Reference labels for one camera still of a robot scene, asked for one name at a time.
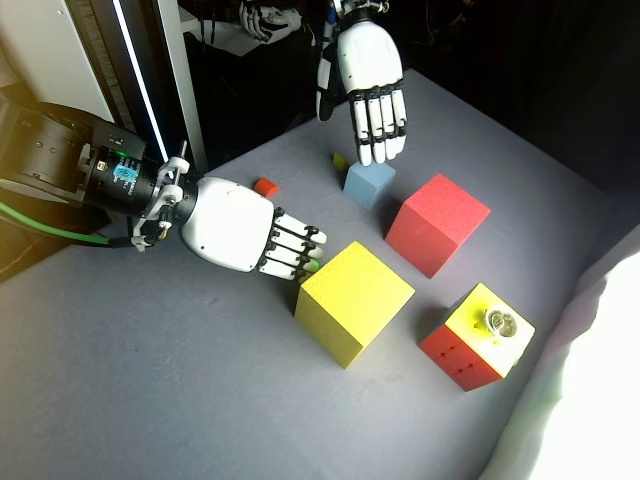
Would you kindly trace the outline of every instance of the white light strip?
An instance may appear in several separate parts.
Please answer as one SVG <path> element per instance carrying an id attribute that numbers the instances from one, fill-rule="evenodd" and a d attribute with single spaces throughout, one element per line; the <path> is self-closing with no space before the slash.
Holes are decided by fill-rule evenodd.
<path id="1" fill-rule="evenodd" d="M 131 64 L 133 65 L 133 71 L 136 74 L 136 80 L 138 81 L 138 87 L 140 87 L 140 93 L 142 94 L 142 99 L 144 100 L 144 106 L 147 108 L 147 115 L 149 115 L 151 127 L 153 128 L 153 132 L 156 135 L 156 140 L 158 141 L 158 146 L 160 147 L 162 159 L 167 162 L 169 161 L 169 157 L 167 157 L 167 150 L 164 148 L 164 142 L 162 141 L 162 136 L 160 135 L 160 128 L 158 128 L 158 122 L 156 121 L 156 116 L 153 113 L 153 108 L 151 107 L 151 100 L 149 100 L 147 87 L 144 84 L 144 79 L 142 78 L 142 72 L 140 71 L 140 65 L 138 64 L 138 57 L 136 57 L 136 52 L 133 49 L 133 42 L 131 42 L 131 36 L 129 35 L 127 22 L 124 19 L 124 13 L 122 12 L 122 5 L 120 4 L 120 0 L 113 0 L 113 6 L 116 9 L 116 16 L 118 17 L 118 22 L 120 22 L 120 30 L 122 30 L 124 43 L 127 45 L 129 58 L 131 59 Z"/>

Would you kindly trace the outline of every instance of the red block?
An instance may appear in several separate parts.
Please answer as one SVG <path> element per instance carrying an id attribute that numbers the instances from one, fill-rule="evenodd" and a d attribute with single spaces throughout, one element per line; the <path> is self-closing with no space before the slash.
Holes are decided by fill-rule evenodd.
<path id="1" fill-rule="evenodd" d="M 273 197 L 280 191 L 280 187 L 269 180 L 267 177 L 262 177 L 253 186 L 253 190 L 266 198 Z"/>
<path id="2" fill-rule="evenodd" d="M 427 277 L 433 277 L 491 213 L 442 174 L 411 195 L 387 242 Z"/>
<path id="3" fill-rule="evenodd" d="M 420 342 L 420 349 L 465 391 L 502 379 L 446 325 Z"/>

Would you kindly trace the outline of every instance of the blue label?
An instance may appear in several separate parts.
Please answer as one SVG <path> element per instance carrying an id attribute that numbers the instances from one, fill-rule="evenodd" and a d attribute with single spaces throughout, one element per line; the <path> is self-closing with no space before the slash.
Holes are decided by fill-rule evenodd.
<path id="1" fill-rule="evenodd" d="M 138 171 L 124 165 L 118 165 L 113 169 L 113 176 L 116 180 L 123 182 L 135 183 L 138 180 Z"/>

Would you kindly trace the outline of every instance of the dark background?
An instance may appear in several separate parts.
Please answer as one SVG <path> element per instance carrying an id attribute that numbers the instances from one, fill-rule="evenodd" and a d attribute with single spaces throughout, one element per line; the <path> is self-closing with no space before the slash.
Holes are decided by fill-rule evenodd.
<path id="1" fill-rule="evenodd" d="M 237 16 L 237 0 L 179 3 L 202 19 Z M 297 6 L 305 26 L 245 57 L 185 35 L 210 168 L 314 116 L 319 52 L 311 46 L 311 32 L 319 38 L 324 2 L 273 3 Z M 594 256 L 640 223 L 637 2 L 390 4 L 389 13 L 378 20 L 396 41 L 405 68 L 421 72 L 610 194 L 607 235 Z M 419 133 L 411 130 L 410 106 L 408 117 L 408 135 Z M 20 253 L 13 250 L 3 248 L 0 269 Z M 19 271 L 20 265 L 4 275 Z"/>

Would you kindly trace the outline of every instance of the blue cube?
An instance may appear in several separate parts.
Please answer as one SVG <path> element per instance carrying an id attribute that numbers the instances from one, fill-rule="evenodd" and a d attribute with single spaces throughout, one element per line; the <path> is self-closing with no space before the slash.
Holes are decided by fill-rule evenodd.
<path id="1" fill-rule="evenodd" d="M 395 174 L 396 171 L 386 163 L 372 163 L 368 167 L 354 163 L 349 167 L 344 192 L 356 203 L 370 209 L 391 184 Z"/>

